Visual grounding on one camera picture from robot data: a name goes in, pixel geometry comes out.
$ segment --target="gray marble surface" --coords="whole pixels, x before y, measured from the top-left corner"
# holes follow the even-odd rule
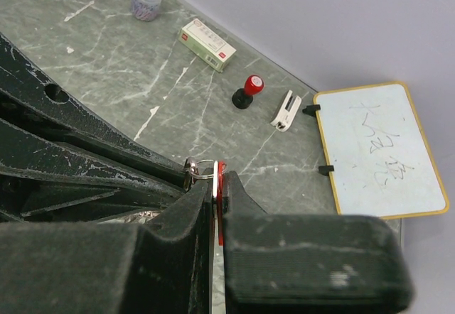
[[[286,133],[269,124],[287,90],[302,104],[311,103],[313,92],[222,31],[237,53],[217,73],[177,41],[194,11],[164,0],[160,16],[144,23],[130,14],[129,2],[0,0],[0,31],[141,145],[180,163],[187,156],[225,160],[268,212],[335,213],[329,179],[317,173],[324,157],[316,120],[298,114]],[[264,79],[265,89],[240,111],[230,98],[252,74]],[[399,221],[390,224],[399,229]],[[214,313],[224,312],[223,286],[217,248]]]

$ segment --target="small whiteboard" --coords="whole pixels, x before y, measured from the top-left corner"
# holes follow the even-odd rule
[[[314,104],[339,214],[392,219],[449,209],[405,84],[320,92]]]

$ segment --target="yellow frame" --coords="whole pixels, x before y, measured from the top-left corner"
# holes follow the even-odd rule
[[[415,109],[414,102],[412,101],[409,88],[407,87],[407,85],[405,83],[400,82],[400,81],[394,81],[394,82],[380,83],[380,84],[377,84],[377,85],[363,85],[363,86],[359,86],[359,87],[350,87],[350,88],[345,88],[345,89],[329,90],[327,92],[318,92],[317,94],[314,95],[313,103],[314,104],[318,104],[318,102],[317,102],[318,96],[320,96],[322,94],[332,94],[332,93],[335,93],[335,92],[346,92],[346,91],[349,91],[349,90],[359,90],[359,89],[366,89],[366,88],[382,87],[382,86],[385,86],[385,85],[401,85],[405,89],[405,92],[406,92],[406,95],[407,95],[407,99],[409,100],[409,104],[411,105],[412,113],[414,113],[414,118],[415,118],[415,120],[417,122],[417,126],[419,127],[420,134],[422,135],[422,139],[424,141],[425,148],[427,149],[427,153],[428,153],[428,156],[430,158],[430,161],[432,162],[432,166],[433,166],[434,172],[436,173],[436,178],[438,180],[439,187],[441,188],[442,195],[444,196],[444,200],[446,201],[446,207],[444,209],[438,210],[438,211],[409,213],[407,215],[397,215],[397,216],[384,216],[384,217],[381,217],[381,218],[383,218],[384,220],[396,220],[396,219],[399,219],[399,218],[421,217],[421,216],[443,214],[443,213],[445,213],[445,212],[447,212],[449,210],[449,198],[447,197],[446,190],[444,188],[444,185],[442,184],[441,176],[439,175],[438,168],[436,166],[436,163],[434,162],[432,150],[429,147],[427,137],[425,136],[424,129],[422,128],[422,124],[420,123],[419,116],[417,115],[417,111]],[[321,140],[322,140],[322,146],[323,146],[323,149],[324,149],[324,156],[326,157],[326,163],[327,163],[327,165],[330,165],[331,163],[330,163],[330,159],[328,158],[326,140],[324,138],[324,132],[323,132],[323,128],[322,128],[322,123],[321,123],[321,118],[319,116],[319,112],[316,112],[316,118],[318,119],[319,133],[321,133]],[[342,215],[341,210],[340,210],[340,204],[338,202],[338,195],[337,195],[336,189],[335,189],[335,181],[333,179],[334,178],[333,177],[333,173],[336,173],[336,171],[329,172],[329,177],[330,177],[330,183],[331,183],[331,187],[332,187],[332,191],[333,191],[333,196],[335,197],[336,212],[339,215]]]

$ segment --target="red key tag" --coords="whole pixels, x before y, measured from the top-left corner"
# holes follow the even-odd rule
[[[223,239],[223,170],[224,161],[215,161],[213,164],[213,202],[216,204],[216,214],[218,218],[218,244],[224,244]]]

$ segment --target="small box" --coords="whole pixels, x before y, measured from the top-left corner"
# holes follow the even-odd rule
[[[185,25],[178,39],[218,72],[223,71],[236,51],[199,19]]]

